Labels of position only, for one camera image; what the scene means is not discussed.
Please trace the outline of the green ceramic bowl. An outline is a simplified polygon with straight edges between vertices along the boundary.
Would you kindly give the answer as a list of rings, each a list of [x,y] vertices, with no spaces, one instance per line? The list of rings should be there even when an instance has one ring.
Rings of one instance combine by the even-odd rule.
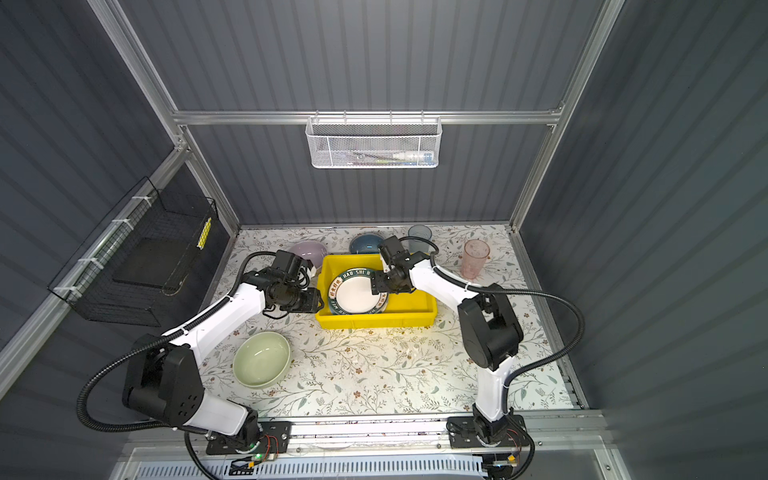
[[[236,351],[232,368],[236,381],[248,388],[263,389],[279,383],[288,373],[292,348],[282,334],[259,332]]]

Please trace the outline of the yellow plastic bin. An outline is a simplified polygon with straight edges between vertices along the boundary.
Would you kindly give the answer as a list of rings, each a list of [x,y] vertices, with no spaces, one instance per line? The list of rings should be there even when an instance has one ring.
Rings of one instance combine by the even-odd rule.
[[[324,329],[375,329],[431,326],[438,313],[436,299],[424,292],[390,294],[386,307],[380,313],[334,313],[332,306],[339,302],[330,300],[329,292],[337,277],[354,268],[379,271],[382,262],[377,254],[328,255],[323,260],[318,276],[317,289],[325,303],[315,318]]]

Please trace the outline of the dark blue ceramic bowl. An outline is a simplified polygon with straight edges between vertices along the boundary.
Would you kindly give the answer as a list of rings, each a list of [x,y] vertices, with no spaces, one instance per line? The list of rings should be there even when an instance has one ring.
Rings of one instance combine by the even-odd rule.
[[[349,244],[351,254],[378,254],[383,238],[374,233],[363,233],[356,236]]]

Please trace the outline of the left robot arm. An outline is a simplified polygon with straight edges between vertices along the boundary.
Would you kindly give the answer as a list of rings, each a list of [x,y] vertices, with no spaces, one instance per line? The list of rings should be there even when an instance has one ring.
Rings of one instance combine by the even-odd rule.
[[[310,285],[316,267],[285,250],[267,252],[272,263],[248,271],[250,254],[241,263],[237,280],[215,304],[165,333],[158,346],[147,335],[134,343],[147,351],[128,361],[122,395],[125,407],[163,426],[213,432],[242,448],[260,441],[258,414],[222,399],[203,385],[203,360],[246,320],[276,308],[286,313],[317,313],[324,307],[321,293]]]

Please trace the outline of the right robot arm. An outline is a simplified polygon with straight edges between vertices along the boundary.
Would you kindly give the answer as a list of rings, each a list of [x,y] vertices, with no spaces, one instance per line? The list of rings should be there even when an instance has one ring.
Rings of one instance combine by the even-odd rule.
[[[379,245],[383,269],[374,274],[374,293],[425,292],[458,316],[464,350],[478,367],[472,407],[474,430],[486,445],[496,444],[512,428],[505,381],[515,366],[524,335],[501,287],[482,287],[443,270],[424,252],[409,252],[391,236]]]

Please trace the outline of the purple ceramic bowl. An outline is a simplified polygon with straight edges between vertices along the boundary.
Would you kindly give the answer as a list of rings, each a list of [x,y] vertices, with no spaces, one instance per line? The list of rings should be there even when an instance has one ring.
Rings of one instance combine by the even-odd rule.
[[[322,269],[323,261],[328,255],[328,250],[325,245],[315,240],[306,240],[296,243],[289,248],[289,252],[310,261],[313,267],[317,270]]]

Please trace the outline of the green rim lettered plate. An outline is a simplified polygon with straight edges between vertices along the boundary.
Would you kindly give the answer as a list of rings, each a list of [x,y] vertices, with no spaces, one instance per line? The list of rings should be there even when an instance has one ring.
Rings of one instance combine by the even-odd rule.
[[[328,304],[335,315],[378,314],[386,310],[388,294],[372,292],[374,270],[352,268],[338,275],[328,289]]]

